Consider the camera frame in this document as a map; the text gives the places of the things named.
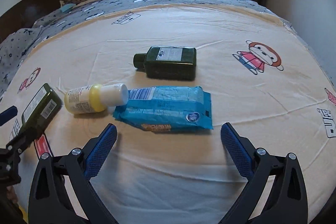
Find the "person's left hand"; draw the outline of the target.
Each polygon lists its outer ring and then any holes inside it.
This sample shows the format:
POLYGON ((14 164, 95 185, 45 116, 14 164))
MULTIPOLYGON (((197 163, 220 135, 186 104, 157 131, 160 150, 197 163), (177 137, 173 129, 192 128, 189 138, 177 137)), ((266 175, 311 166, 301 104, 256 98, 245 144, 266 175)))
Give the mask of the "person's left hand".
POLYGON ((6 188, 6 197, 13 203, 18 203, 18 196, 13 186, 8 186, 6 188))

